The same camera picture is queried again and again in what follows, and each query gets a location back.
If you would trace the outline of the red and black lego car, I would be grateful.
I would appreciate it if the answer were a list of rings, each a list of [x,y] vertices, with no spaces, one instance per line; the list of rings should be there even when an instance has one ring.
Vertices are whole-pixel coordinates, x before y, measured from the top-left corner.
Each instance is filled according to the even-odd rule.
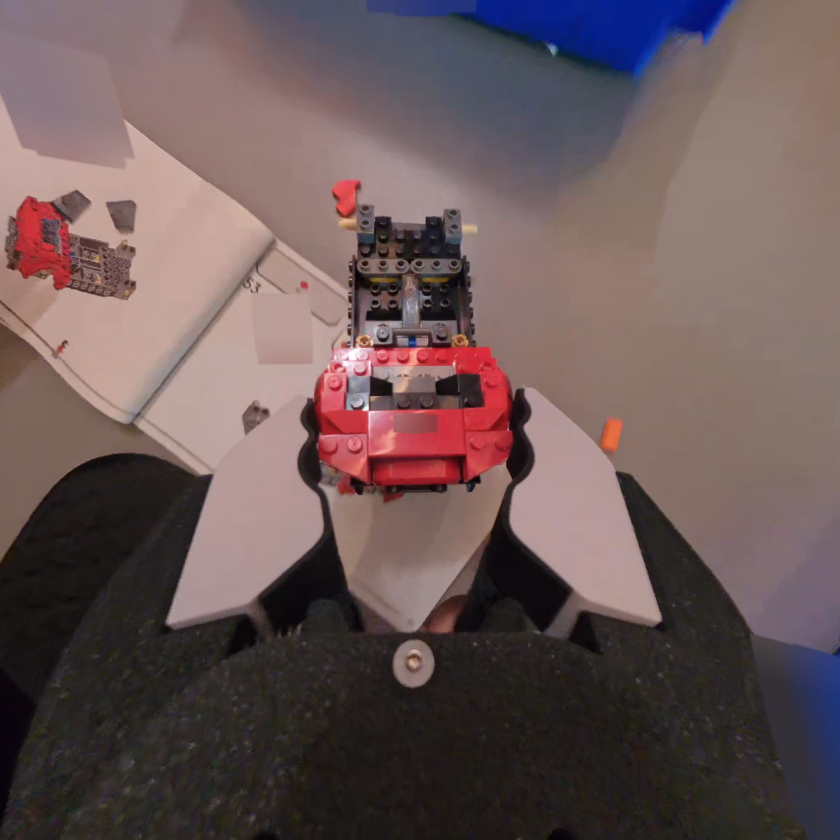
[[[513,442],[510,381],[476,339],[476,229],[453,207],[402,223],[370,203],[340,224],[356,250],[347,341],[312,401],[322,466],[346,494],[472,491]]]

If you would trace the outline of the blue plastic bin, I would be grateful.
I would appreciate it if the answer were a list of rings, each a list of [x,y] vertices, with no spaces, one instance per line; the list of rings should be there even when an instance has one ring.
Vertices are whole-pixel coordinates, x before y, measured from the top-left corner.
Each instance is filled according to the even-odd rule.
[[[675,35],[714,36],[733,1],[477,1],[465,16],[599,67],[642,74]]]

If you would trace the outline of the lego instruction booklet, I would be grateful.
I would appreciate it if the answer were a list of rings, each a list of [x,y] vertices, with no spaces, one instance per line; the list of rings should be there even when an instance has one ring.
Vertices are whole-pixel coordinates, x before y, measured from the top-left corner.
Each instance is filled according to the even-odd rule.
[[[66,161],[25,148],[2,102],[2,229],[26,197],[77,188],[91,204],[71,230],[115,244],[106,202],[139,209],[128,300],[56,290],[2,256],[2,323],[100,412],[214,473],[249,404],[312,395],[343,333],[339,285],[133,126],[122,168]]]

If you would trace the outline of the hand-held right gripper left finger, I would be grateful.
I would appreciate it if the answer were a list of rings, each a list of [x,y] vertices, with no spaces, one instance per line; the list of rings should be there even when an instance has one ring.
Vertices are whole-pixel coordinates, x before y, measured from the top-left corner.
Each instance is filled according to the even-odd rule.
[[[216,467],[166,625],[244,616],[258,634],[279,634],[330,601],[357,631],[320,479],[313,402],[293,398]]]

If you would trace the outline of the black quilted pad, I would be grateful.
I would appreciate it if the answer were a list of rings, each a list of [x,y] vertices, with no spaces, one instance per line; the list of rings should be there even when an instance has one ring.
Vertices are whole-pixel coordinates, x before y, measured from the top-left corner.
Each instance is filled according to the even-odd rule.
[[[95,458],[49,491],[1,565],[2,738],[24,729],[81,618],[198,477],[150,455]]]

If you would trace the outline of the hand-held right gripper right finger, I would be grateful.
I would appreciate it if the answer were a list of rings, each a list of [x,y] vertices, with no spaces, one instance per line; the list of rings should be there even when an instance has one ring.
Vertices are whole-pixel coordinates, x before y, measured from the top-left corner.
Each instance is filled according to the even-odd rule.
[[[550,636],[570,636],[584,613],[656,627],[662,613],[612,462],[536,389],[519,389],[513,409],[489,581]]]

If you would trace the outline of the person's right hand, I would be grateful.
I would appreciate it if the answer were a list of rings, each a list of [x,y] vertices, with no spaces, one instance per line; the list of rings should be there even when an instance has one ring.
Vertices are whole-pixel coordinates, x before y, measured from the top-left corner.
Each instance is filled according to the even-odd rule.
[[[423,624],[423,632],[427,634],[453,633],[468,599],[467,594],[453,595],[436,605]]]

